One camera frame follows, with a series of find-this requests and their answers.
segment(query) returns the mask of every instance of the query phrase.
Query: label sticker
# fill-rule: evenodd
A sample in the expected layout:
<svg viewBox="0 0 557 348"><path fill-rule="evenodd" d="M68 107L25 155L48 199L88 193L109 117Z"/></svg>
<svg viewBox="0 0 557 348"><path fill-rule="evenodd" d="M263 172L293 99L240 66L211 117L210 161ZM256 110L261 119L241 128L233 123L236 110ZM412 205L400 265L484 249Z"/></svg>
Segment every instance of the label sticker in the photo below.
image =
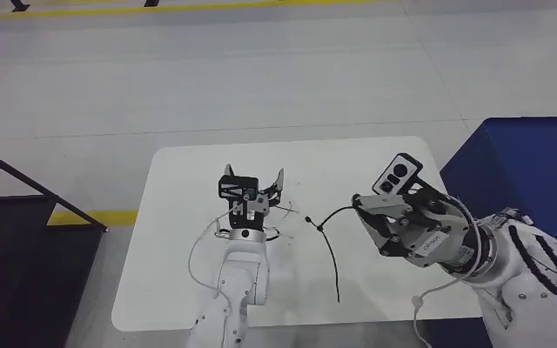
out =
<svg viewBox="0 0 557 348"><path fill-rule="evenodd" d="M431 254L432 251L437 249L437 247L440 246L447 238L449 238L449 236L446 233L436 231L421 246L416 248L414 252L420 256L426 257Z"/></svg>

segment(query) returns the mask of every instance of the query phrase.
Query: electrical wire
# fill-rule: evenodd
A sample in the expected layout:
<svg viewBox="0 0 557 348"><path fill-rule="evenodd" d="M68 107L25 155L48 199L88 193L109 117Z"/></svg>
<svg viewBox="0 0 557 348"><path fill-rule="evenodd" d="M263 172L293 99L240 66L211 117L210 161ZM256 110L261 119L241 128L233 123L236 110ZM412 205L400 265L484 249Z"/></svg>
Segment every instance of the electrical wire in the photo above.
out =
<svg viewBox="0 0 557 348"><path fill-rule="evenodd" d="M271 242L271 241L277 239L278 237L280 237L280 231L279 231L278 228L276 228L276 227L264 227L264 226L263 226L263 228L266 229L266 230L273 230L273 231L277 232L276 235L274 235L274 236L272 236L272 237L268 237L268 238L265 240L266 242Z"/></svg>
<svg viewBox="0 0 557 348"><path fill-rule="evenodd" d="M345 211L348 209L356 209L352 206L346 206L346 207L342 207L342 208L338 208L336 211L332 212L331 214L329 214L328 217L325 218L325 220L323 220L323 222L321 222L321 224L316 225L313 221L311 217L305 217L305 221L308 224L312 224L317 231L319 231L319 233L321 233L321 235L323 236L323 238L325 239L325 242L327 243L327 247L329 248L329 253L331 253L331 258L332 258L332 265L334 266L334 284L335 284L335 288L337 290L337 302L340 303L340 290L339 290L339 268L337 267L337 259L334 257L334 252L332 252L332 247L331 247L331 243L329 243L329 238L327 238L327 235L325 234L325 231L323 231L323 226L335 215L337 215L338 213L340 213L341 211Z"/></svg>
<svg viewBox="0 0 557 348"><path fill-rule="evenodd" d="M190 250L190 256L188 257L188 272L190 273L190 277L191 279L193 279L194 282L196 282L197 284L207 288L207 289L211 289L213 291L216 291L217 294L222 295L225 299L226 302L228 303L228 308L227 308L227 313L228 315L225 317L225 323L224 323L224 327L223 327L223 339L222 342L220 344L220 347L223 348L225 346L225 337L226 337L226 321L228 319L228 316L232 314L232 303L230 301L230 299L228 298L228 296L226 296L225 293L223 293L218 287L216 286L212 286L212 285L208 285L206 283L203 283L202 281L200 281L199 279L197 279L193 273L191 272L191 256L193 255L193 251L195 250L195 247L198 245L199 241L205 236L205 234L207 233L207 231L210 230L211 226L213 226L214 224L217 224L217 231L220 231L220 219L225 217L226 215L228 215L231 211L233 211L236 208L237 204L235 204L234 206L232 206L232 208L227 211L226 213L215 217L214 220L211 221L210 224L207 225L207 227L205 227L205 229L203 230L203 232L201 232L201 234L199 235L198 239L196 239L195 243L193 244L193 246L191 247Z"/></svg>
<svg viewBox="0 0 557 348"><path fill-rule="evenodd" d="M418 339L427 348L432 348L432 346L429 344L429 342L427 342L427 340L425 338L423 338L419 334L418 324L417 324L417 317L418 317L419 310L424 305L424 297L427 294L446 289L449 286L453 286L453 285L457 284L458 282L461 282L462 280L470 277L472 275L472 273L474 273L474 271L476 271L476 268L478 267L478 264L480 264L480 260L481 260L481 236L480 236L480 229L478 229L478 225L476 224L476 221L473 219L473 216L470 213L470 211L465 207L465 205L462 204L462 202L459 201L459 199L457 199L455 197L452 197L452 196L449 196L449 195L445 195L445 196L446 196L446 198L449 199L449 201L451 201L451 203L456 203L459 206L459 210L464 214L466 221L468 222L468 224L470 224L473 227L473 230L476 233L476 238L478 239L478 250L476 251L476 261L473 263L472 268L465 275L463 275L461 277L458 277L458 278L454 279L453 281L451 281L447 284L444 284L442 286L438 286L436 288L429 289L428 291L422 293L419 296L412 297L412 304L414 305L413 329L414 329L414 332L416 333L416 336L418 337Z"/></svg>

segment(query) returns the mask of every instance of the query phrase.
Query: metal bar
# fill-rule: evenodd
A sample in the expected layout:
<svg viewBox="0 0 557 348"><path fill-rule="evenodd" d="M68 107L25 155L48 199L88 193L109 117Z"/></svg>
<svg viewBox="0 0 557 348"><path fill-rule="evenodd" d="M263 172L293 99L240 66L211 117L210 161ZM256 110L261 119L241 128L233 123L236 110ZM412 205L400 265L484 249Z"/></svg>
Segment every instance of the metal bar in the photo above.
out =
<svg viewBox="0 0 557 348"><path fill-rule="evenodd" d="M75 205L73 205L70 202L66 201L65 199L59 197L54 192L52 192L49 189L47 189L46 187L42 186L41 184L39 184L35 180L31 179L30 177L27 177L21 171L18 171L16 168L7 164L3 160L0 160L0 169L7 172L11 176L15 177L16 179L18 179L22 183L27 184L29 187L41 192L46 197L53 199L56 203L62 205L68 211L71 211L74 214L78 215L83 220L85 220L85 221L87 221L91 224L94 224L96 226L102 227L105 231L108 231L108 228L104 224L101 224L100 222L95 220L93 217L90 217L89 215L85 214L83 211L79 210L79 208L77 208Z"/></svg>

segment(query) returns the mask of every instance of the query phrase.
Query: white floor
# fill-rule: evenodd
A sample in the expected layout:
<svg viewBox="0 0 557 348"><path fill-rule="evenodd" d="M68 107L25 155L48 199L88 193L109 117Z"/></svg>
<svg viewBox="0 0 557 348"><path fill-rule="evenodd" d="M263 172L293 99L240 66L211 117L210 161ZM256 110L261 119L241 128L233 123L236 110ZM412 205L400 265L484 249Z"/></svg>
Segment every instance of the white floor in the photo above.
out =
<svg viewBox="0 0 557 348"><path fill-rule="evenodd" d="M0 158L86 210L137 209L173 145L417 135L442 167L486 117L557 114L557 1L501 3L0 20ZM1 195L27 192L0 175ZM111 238L88 289L108 299L127 245ZM69 346L181 339L109 318L80 312Z"/></svg>

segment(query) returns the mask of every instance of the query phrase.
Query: black cable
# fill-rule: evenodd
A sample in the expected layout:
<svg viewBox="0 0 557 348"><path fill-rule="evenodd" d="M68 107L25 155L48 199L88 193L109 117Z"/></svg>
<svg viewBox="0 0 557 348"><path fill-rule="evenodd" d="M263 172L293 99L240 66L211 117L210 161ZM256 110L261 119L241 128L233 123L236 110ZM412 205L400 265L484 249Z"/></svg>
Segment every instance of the black cable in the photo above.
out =
<svg viewBox="0 0 557 348"><path fill-rule="evenodd" d="M518 235L518 232L516 231L516 227L510 225L508 227L508 231L511 236L511 240L514 243L514 246L516 246L516 249L519 251L520 257L528 267L528 270L532 272L536 279L538 279L538 281L543 286L545 286L546 289L557 296L557 286L555 286L555 284L553 284L551 280L549 280L549 278L540 271L536 263L532 260L532 257L530 256L530 254L528 254L528 251L524 247L524 244L522 243L522 241L520 241L520 237Z"/></svg>
<svg viewBox="0 0 557 348"><path fill-rule="evenodd" d="M552 273L557 274L557 271L550 268L549 266L547 266L546 264L544 264L543 262L541 262L539 259L533 257L532 255L530 255L530 258L532 258L535 262L537 262L538 264L541 264L542 266L546 267L546 271L551 271Z"/></svg>
<svg viewBox="0 0 557 348"><path fill-rule="evenodd" d="M277 232L277 234L276 234L275 236L272 236L272 237L267 238L267 239L265 240L266 242L271 242L272 240L275 240L275 239L277 239L277 238L280 236L280 231L279 231L279 229L276 228L276 227L263 227L263 228L264 228L264 229L267 229L267 230L275 230L275 231Z"/></svg>
<svg viewBox="0 0 557 348"><path fill-rule="evenodd" d="M312 224L313 226L315 226L315 228L317 229L317 231L319 231L319 233L321 233L321 235L323 236L323 238L325 239L325 242L327 243L327 247L329 248L329 252L331 253L331 258L332 258L332 265L334 266L334 285L335 288L337 289L337 302L340 303L340 290L339 290L339 269L337 267L337 259L334 257L334 252L332 252L332 247L331 244L329 243L329 238L327 238L327 235L325 234L325 232L323 231L323 226L317 226L313 221L311 217L305 217L305 221L308 224Z"/></svg>
<svg viewBox="0 0 557 348"><path fill-rule="evenodd" d="M323 222L321 224L319 224L319 226L316 226L319 230L319 227L321 227L321 229L323 228L323 226L335 215L337 215L338 213L340 213L341 211L345 211L347 209L354 209L356 210L356 208L354 208L351 205L348 205L346 207L342 207L342 208L338 208L336 211L333 211L328 217L325 218L325 220L323 220Z"/></svg>
<svg viewBox="0 0 557 348"><path fill-rule="evenodd" d="M546 239L543 236L536 236L536 240L541 245L541 249L549 256L551 262L554 263L555 267L557 267L557 256L555 256L554 250L549 246Z"/></svg>
<svg viewBox="0 0 557 348"><path fill-rule="evenodd" d="M334 266L334 284L335 287L337 289L337 302L340 303L340 290L339 290L339 268L337 267L337 259L334 257L334 252L332 252L332 247L331 244L329 243L329 238L327 238L327 235L325 234L325 232L323 231L323 226L335 215L337 215L338 213L340 213L341 211L345 211L348 209L354 209L356 210L356 208L354 208L353 206L349 205L346 207L342 207L342 208L338 208L336 211L333 211L331 214L329 214L328 217L325 218L325 220L323 220L323 222L319 225L316 225L313 221L311 217L305 217L305 221L308 224L312 224L317 231L319 231L321 233L321 235L323 235L323 238L325 239L325 242L327 243L327 247L329 248L329 252L331 253L331 258L332 258L332 265Z"/></svg>

